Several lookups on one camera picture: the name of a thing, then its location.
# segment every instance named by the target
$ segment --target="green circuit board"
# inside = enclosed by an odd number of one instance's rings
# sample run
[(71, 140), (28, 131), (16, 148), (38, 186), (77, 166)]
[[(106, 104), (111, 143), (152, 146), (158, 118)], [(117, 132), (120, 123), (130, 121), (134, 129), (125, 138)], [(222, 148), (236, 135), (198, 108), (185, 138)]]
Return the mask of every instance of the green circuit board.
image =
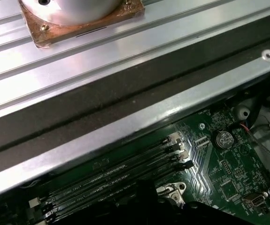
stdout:
[(203, 110), (73, 169), (44, 187), (50, 190), (65, 185), (178, 131), (184, 137), (189, 158), (195, 167), (166, 177), (157, 185), (184, 182), (187, 185), (184, 193), (186, 202), (199, 201), (255, 225), (270, 225), (270, 197), (266, 199), (265, 210), (252, 207), (242, 200), (251, 192), (267, 191), (270, 188), (270, 175), (244, 130), (237, 128), (232, 131), (234, 145), (230, 149), (223, 150), (213, 144), (215, 131), (226, 129), (234, 122), (229, 109), (216, 112)]

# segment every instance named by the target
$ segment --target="red wire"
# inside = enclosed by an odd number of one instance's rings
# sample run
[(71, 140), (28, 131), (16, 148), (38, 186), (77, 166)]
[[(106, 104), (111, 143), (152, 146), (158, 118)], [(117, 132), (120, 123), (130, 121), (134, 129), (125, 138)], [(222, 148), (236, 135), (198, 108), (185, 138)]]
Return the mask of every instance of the red wire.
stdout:
[(241, 125), (246, 131), (249, 131), (249, 129), (248, 129), (243, 123), (240, 123), (240, 125)]

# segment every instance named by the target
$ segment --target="chip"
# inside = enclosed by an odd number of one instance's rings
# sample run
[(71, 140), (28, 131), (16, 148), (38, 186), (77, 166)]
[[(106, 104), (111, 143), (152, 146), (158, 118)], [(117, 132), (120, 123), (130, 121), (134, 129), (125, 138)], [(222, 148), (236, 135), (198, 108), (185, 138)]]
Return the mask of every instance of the chip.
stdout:
[(233, 199), (234, 197), (236, 197), (238, 195), (238, 191), (231, 180), (222, 184), (220, 186), (220, 188), (221, 188), (221, 191), (223, 192), (224, 197), (228, 201)]

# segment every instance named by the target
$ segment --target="copper heatsink base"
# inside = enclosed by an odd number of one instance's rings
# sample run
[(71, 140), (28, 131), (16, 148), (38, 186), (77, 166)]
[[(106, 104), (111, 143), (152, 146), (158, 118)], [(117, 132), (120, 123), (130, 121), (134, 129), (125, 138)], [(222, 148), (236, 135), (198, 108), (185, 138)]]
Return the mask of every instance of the copper heatsink base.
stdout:
[(77, 26), (62, 26), (39, 19), (23, 5), (21, 0), (19, 0), (19, 3), (32, 39), (39, 48), (49, 47), (52, 43), (143, 15), (145, 11), (141, 0), (126, 0), (111, 14), (98, 21)]

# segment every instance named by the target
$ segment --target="reflective metal surface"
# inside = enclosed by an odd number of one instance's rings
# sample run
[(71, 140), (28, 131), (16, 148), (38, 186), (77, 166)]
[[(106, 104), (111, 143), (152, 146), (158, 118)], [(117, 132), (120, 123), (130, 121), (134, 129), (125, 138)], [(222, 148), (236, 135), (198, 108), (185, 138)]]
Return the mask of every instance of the reflective metal surface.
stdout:
[(54, 170), (135, 132), (169, 120), (177, 113), (190, 113), (193, 107), (252, 81), (270, 71), (270, 62), (259, 58), (219, 75), (155, 105), (131, 114), (87, 135), (0, 172), (0, 193)]
[(22, 0), (22, 2), (42, 20), (59, 25), (79, 25), (105, 17), (122, 0)]
[(270, 15), (267, 0), (146, 1), (142, 18), (37, 49), (17, 0), (0, 0), (0, 117)]

